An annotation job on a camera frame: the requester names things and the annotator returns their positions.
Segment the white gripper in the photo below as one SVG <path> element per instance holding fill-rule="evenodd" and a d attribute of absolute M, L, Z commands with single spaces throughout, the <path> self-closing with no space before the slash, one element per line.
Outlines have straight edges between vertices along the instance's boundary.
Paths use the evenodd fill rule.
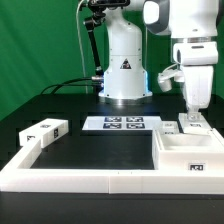
<path fill-rule="evenodd" d="M 207 108 L 210 103 L 214 69 L 212 66 L 182 66 L 181 70 L 183 95 L 189 109 L 187 118 L 197 120 L 197 110 Z"/>

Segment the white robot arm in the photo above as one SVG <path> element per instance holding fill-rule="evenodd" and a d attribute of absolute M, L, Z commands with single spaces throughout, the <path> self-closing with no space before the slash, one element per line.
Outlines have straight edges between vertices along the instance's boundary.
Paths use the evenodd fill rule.
<path fill-rule="evenodd" d="M 164 91 L 171 82 L 181 85 L 187 116 L 199 118 L 209 105 L 214 65 L 218 62 L 216 37 L 223 0 L 131 0 L 130 10 L 140 10 L 149 37 L 123 18 L 121 9 L 106 11 L 109 67 L 104 72 L 100 96 L 107 101 L 139 101 L 152 94 L 142 64 L 158 64 L 169 55 L 173 68 L 158 74 Z"/>

